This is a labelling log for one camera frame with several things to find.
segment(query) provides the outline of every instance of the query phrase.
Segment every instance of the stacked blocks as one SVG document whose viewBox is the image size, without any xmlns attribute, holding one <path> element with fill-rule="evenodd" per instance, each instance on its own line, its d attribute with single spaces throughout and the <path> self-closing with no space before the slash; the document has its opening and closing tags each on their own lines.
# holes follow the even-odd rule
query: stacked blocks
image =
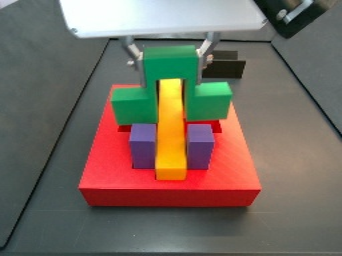
<svg viewBox="0 0 342 256">
<path fill-rule="evenodd" d="M 186 127 L 186 168 L 208 169 L 213 149 L 213 135 L 209 124 L 189 124 Z"/>
<path fill-rule="evenodd" d="M 260 184 L 228 84 L 196 85 L 193 46 L 142 56 L 145 87 L 113 88 L 105 105 L 78 185 L 88 204 L 248 206 Z"/>
<path fill-rule="evenodd" d="M 260 183 L 233 106 L 213 133 L 215 149 L 207 171 L 186 170 L 184 181 L 157 181 L 154 171 L 132 168 L 129 133 L 117 132 L 106 102 L 78 184 L 90 206 L 237 207 L 248 206 Z"/>
<path fill-rule="evenodd" d="M 160 80 L 156 136 L 156 180 L 184 180 L 186 157 L 180 79 Z"/>
<path fill-rule="evenodd" d="M 186 120 L 224 119 L 231 90 L 225 82 L 196 85 L 199 58 L 195 46 L 146 48 L 142 56 L 145 88 L 120 88 L 112 94 L 117 124 L 157 122 L 156 82 L 172 78 L 184 81 Z"/>
<path fill-rule="evenodd" d="M 154 124 L 133 124 L 129 148 L 134 169 L 154 168 L 156 127 Z"/>
</svg>

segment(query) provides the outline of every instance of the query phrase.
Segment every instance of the black table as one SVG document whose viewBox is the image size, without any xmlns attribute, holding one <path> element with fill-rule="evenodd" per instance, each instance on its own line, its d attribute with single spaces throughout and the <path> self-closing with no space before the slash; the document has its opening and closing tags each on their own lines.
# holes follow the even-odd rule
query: black table
<svg viewBox="0 0 342 256">
<path fill-rule="evenodd" d="M 140 47 L 196 44 L 137 41 Z M 342 252 L 340 137 L 268 43 L 221 42 L 247 60 L 228 80 L 263 185 L 247 208 L 86 205 L 77 191 L 109 87 L 137 83 L 113 40 L 88 81 L 2 253 Z"/>
</svg>

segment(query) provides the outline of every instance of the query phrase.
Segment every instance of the yellow block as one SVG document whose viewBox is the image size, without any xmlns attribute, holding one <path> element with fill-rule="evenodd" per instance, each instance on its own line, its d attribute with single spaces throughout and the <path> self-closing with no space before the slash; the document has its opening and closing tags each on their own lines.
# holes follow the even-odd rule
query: yellow block
<svg viewBox="0 0 342 256">
<path fill-rule="evenodd" d="M 157 180 L 184 180 L 186 176 L 181 80 L 158 83 L 154 170 Z"/>
</svg>

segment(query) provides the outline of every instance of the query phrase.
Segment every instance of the red base block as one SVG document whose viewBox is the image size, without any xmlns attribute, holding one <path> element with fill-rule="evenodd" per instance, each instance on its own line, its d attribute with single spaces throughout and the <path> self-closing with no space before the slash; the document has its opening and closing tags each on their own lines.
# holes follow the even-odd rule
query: red base block
<svg viewBox="0 0 342 256">
<path fill-rule="evenodd" d="M 78 184 L 92 206 L 248 206 L 260 183 L 233 106 L 215 133 L 209 169 L 188 170 L 185 181 L 156 181 L 153 170 L 132 169 L 128 132 L 117 131 L 110 103 L 104 113 Z"/>
</svg>

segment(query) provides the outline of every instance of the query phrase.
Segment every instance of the purple block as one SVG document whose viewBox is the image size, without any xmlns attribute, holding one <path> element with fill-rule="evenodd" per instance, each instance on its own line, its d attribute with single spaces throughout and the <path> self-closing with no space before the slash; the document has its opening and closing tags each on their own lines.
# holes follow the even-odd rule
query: purple block
<svg viewBox="0 0 342 256">
<path fill-rule="evenodd" d="M 129 136 L 132 166 L 134 169 L 154 169 L 154 124 L 133 124 Z"/>
<path fill-rule="evenodd" d="M 186 126 L 186 168 L 208 169 L 213 149 L 213 135 L 209 124 Z"/>
</svg>

